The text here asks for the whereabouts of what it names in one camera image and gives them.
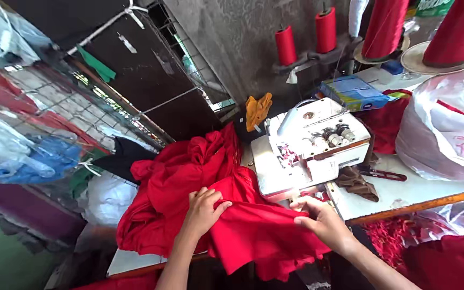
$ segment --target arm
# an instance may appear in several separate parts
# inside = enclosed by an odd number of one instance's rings
[[[232,205],[230,201],[223,202],[214,210],[214,203],[221,198],[221,192],[206,187],[189,194],[189,211],[155,290],[187,288],[189,264],[198,240],[216,223],[225,209]]]
[[[297,198],[290,207],[316,216],[316,220],[296,217],[294,222],[312,230],[329,248],[350,261],[376,289],[420,290],[364,247],[328,204],[306,196]]]

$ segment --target orange cloth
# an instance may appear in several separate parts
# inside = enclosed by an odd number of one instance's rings
[[[246,131],[251,132],[255,130],[254,125],[259,126],[260,123],[266,119],[267,112],[270,110],[273,101],[271,100],[272,95],[266,93],[259,101],[256,101],[253,96],[250,96],[246,101]]]

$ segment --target blue box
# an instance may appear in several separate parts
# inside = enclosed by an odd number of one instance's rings
[[[379,109],[390,99],[354,75],[323,81],[320,92],[351,112]]]

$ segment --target sewing machine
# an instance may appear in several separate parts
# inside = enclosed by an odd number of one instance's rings
[[[337,178],[368,151],[370,133],[347,109],[327,97],[301,103],[266,119],[267,135],[251,143],[261,194],[272,202]]]

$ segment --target left hand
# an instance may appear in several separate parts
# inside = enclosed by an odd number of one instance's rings
[[[231,201],[225,201],[214,210],[214,203],[222,199],[221,192],[203,187],[200,191],[189,194],[189,211],[182,229],[194,234],[199,239],[212,227],[220,215],[232,205]]]

